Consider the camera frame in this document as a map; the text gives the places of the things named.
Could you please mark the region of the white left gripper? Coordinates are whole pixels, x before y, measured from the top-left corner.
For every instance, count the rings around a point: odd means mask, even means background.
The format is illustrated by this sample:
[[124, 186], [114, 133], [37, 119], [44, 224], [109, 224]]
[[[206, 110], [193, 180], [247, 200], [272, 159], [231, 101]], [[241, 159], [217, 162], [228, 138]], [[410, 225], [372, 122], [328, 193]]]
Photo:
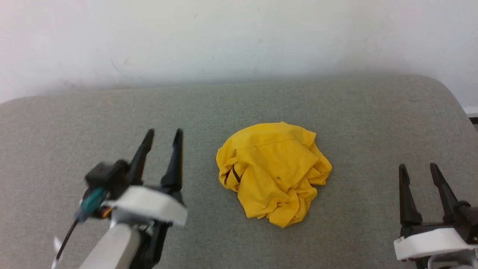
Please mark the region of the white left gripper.
[[128, 170], [130, 186], [116, 200], [102, 203], [111, 211], [111, 227], [118, 223], [129, 225], [152, 225], [155, 221], [175, 226], [185, 226], [188, 211], [183, 205], [181, 194], [183, 187], [184, 132], [177, 129], [173, 141], [173, 152], [166, 173], [161, 178], [160, 191], [143, 185], [142, 174], [146, 157], [151, 150], [154, 129], [149, 129], [138, 147]]

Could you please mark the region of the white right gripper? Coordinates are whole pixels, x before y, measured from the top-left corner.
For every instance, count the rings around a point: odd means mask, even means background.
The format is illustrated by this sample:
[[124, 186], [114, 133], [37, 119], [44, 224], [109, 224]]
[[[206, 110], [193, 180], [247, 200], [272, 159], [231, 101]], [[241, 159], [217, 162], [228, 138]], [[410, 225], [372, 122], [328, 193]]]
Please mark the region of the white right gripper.
[[399, 165], [400, 237], [394, 241], [396, 259], [412, 262], [478, 262], [478, 224], [453, 224], [455, 194], [436, 163], [430, 163], [444, 212], [443, 222], [423, 225], [410, 189], [405, 164]]

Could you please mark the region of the yellow garment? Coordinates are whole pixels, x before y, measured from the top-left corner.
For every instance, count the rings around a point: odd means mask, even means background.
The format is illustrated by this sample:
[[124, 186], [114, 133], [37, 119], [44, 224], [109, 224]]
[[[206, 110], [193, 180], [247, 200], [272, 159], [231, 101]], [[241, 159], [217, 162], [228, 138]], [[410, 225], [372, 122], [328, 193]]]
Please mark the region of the yellow garment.
[[216, 156], [223, 187], [237, 193], [248, 218], [281, 228], [306, 217], [332, 165], [316, 133], [285, 122], [256, 124], [234, 133]]

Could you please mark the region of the grey fabric sofa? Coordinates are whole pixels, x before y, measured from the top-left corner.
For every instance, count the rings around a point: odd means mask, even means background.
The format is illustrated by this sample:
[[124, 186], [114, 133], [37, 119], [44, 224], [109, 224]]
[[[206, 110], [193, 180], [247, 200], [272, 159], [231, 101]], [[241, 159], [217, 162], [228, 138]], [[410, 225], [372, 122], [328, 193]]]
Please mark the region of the grey fabric sofa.
[[[285, 229], [246, 218], [215, 160], [235, 132], [280, 121], [315, 132], [333, 167], [305, 220]], [[432, 162], [478, 206], [478, 132], [448, 88], [421, 75], [34, 96], [0, 104], [0, 269], [51, 269], [85, 174], [130, 160], [151, 128], [146, 184], [184, 130], [189, 211], [155, 269], [416, 269], [393, 247], [401, 163], [425, 222], [443, 216]]]

